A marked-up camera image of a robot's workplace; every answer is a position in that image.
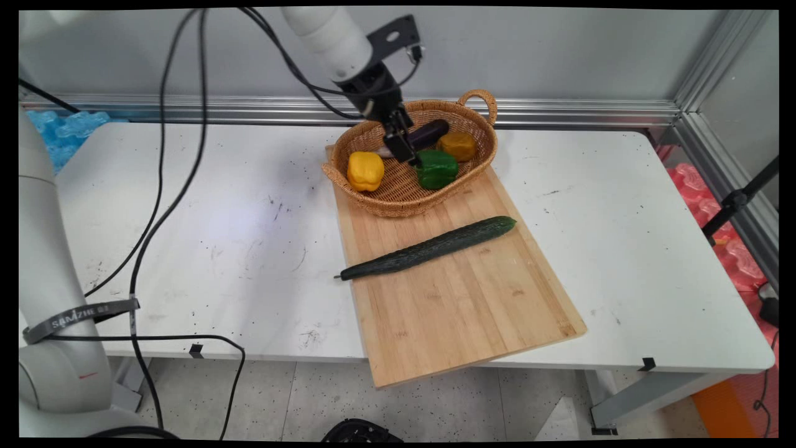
cucumber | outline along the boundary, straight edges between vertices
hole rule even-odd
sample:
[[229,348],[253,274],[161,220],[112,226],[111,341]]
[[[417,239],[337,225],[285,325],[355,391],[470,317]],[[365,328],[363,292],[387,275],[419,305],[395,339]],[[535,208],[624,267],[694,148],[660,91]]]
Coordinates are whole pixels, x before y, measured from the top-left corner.
[[398,272],[457,250],[497,238],[514,228],[517,221],[508,216],[496,216],[459,227],[428,241],[406,249],[388,253],[371,261],[343,269],[335,278],[351,280],[367,275]]

bell pepper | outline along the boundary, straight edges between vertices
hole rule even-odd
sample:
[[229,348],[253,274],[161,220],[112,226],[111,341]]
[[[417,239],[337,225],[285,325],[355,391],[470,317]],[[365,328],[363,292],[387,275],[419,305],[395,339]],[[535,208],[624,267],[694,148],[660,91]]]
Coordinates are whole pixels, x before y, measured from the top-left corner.
[[416,167],[420,186],[426,190],[439,190],[456,180],[458,163],[453,155],[442,151],[418,151],[420,166]]
[[375,152],[355,151],[349,156],[348,180],[356,191],[376,191],[384,178],[384,162]]
[[466,132],[449,132],[439,138],[437,149],[453,155],[457,162],[466,162],[475,156],[475,139]]

basket handle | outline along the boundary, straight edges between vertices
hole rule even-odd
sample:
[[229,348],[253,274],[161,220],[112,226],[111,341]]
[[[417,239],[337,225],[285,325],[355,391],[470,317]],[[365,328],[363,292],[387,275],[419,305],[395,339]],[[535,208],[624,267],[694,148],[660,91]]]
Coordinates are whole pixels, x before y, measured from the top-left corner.
[[465,105],[467,100],[469,100],[473,96],[477,96],[478,98],[481,98],[482,100],[484,100],[484,102],[486,103],[487,110],[490,111],[490,118],[487,120],[487,122],[491,126],[494,126],[495,121],[498,120],[498,118],[497,118],[498,117],[498,107],[497,107],[498,103],[495,100],[495,97],[492,96],[492,94],[489,93],[489,91],[477,88],[475,90],[470,90],[469,92],[467,92],[464,95],[462,95],[462,97],[458,99],[458,103],[463,106],[463,105]]

wicker basket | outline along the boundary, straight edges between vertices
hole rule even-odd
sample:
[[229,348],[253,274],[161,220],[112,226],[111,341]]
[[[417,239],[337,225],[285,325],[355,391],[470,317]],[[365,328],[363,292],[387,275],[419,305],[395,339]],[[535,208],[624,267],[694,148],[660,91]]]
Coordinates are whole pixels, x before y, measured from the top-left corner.
[[[465,107],[467,99],[477,96],[486,102],[489,120]],[[349,155],[354,151],[375,151],[383,146],[384,129],[374,121],[365,121],[346,131],[336,144],[330,161],[323,164],[323,172],[340,187],[358,206],[378,216],[392,218],[420,214],[444,201],[473,182],[494,159],[498,138],[492,126],[498,117],[494,96],[486,90],[470,90],[458,102],[422,100],[406,103],[406,110],[415,126],[443,119],[451,126],[450,132],[467,132],[475,139],[478,149],[469,162],[458,165],[456,180],[441,190],[424,190],[417,181],[415,169],[408,163],[395,159],[384,160],[384,178],[376,191],[355,191],[346,178]]]

table leg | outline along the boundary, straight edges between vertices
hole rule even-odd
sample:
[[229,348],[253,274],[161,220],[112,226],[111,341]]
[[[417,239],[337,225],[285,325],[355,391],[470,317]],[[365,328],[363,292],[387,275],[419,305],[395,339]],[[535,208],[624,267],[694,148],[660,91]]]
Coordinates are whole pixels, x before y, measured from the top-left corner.
[[[604,374],[600,375],[602,371],[589,372],[586,378],[592,399],[606,397],[598,402],[592,401],[591,417],[595,428],[599,429],[615,428],[617,423],[661,409],[733,376],[726,373],[650,372],[636,383],[608,396],[606,389],[610,389],[610,384],[605,387],[605,382],[599,381],[604,377]],[[595,392],[591,392],[593,384],[596,385]]]
[[[149,366],[152,358],[144,358]],[[115,407],[136,412],[141,404],[139,388],[144,380],[144,372],[136,358],[125,356],[114,372],[111,403]]]

